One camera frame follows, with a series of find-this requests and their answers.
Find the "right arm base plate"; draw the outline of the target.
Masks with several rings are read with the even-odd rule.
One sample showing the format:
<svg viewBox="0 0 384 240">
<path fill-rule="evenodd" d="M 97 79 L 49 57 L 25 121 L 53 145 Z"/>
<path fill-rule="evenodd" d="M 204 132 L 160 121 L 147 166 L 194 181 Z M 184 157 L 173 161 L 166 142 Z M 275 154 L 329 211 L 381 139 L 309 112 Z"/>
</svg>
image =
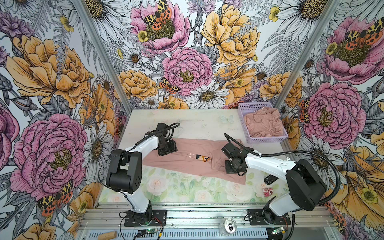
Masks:
<svg viewBox="0 0 384 240">
<path fill-rule="evenodd" d="M 286 213 L 282 216 L 277 216 L 270 210 L 264 209 L 248 209 L 245 219 L 248 219 L 251 226 L 264 226 L 264 225 L 290 225 L 291 219 Z"/>
</svg>

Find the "pink t-shirt with print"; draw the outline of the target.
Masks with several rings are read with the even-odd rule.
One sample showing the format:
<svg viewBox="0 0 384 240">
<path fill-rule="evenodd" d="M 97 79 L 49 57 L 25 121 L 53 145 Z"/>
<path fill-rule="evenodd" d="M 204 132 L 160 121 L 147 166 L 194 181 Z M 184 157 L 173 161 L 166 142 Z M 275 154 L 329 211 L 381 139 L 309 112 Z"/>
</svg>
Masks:
<svg viewBox="0 0 384 240">
<path fill-rule="evenodd" d="M 157 150 L 151 151 L 143 165 L 162 168 L 185 174 L 213 177 L 244 185 L 245 176 L 226 173 L 225 161 L 228 157 L 222 152 L 227 141 L 176 139 L 177 151 L 160 156 Z"/>
</svg>

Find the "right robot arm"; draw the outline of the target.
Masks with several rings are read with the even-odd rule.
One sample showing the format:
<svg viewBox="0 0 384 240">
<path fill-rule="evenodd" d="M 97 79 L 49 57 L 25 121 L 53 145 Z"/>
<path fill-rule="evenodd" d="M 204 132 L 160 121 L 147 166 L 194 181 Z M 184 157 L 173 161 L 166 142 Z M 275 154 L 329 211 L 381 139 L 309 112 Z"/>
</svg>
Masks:
<svg viewBox="0 0 384 240">
<path fill-rule="evenodd" d="M 299 210 L 312 211 L 326 192 L 326 184 L 311 164 L 304 160 L 293 161 L 276 158 L 276 154 L 261 154 L 249 148 L 240 149 L 227 143 L 222 152 L 228 158 L 225 161 L 226 173 L 244 175 L 247 169 L 256 169 L 269 174 L 264 179 L 266 185 L 283 180 L 289 192 L 274 197 L 261 210 L 253 214 L 252 220 L 275 225 L 289 212 Z"/>
</svg>

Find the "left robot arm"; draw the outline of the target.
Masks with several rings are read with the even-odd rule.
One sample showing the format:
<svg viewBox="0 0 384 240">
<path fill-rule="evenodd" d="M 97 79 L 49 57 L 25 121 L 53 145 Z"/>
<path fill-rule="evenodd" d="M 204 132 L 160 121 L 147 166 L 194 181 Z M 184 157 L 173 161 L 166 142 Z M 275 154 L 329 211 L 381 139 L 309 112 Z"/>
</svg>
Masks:
<svg viewBox="0 0 384 240">
<path fill-rule="evenodd" d="M 145 133 L 132 147 L 117 149 L 112 153 L 105 182 L 107 188 L 124 194 L 132 206 L 126 216 L 125 225 L 148 226 L 155 219 L 151 201 L 140 190 L 143 159 L 154 150 L 160 157 L 177 152 L 177 145 L 172 137 L 174 129 L 179 126 L 180 123 L 169 126 L 158 123 L 154 131 Z"/>
</svg>

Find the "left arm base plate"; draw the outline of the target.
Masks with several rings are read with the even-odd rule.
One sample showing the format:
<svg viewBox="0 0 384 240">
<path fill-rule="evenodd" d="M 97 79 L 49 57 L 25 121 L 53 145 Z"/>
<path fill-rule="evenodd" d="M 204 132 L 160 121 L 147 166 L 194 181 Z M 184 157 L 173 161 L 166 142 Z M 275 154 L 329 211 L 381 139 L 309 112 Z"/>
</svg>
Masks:
<svg viewBox="0 0 384 240">
<path fill-rule="evenodd" d="M 151 210 L 147 213 L 128 211 L 124 217 L 125 227 L 164 227 L 167 221 L 167 210 Z"/>
</svg>

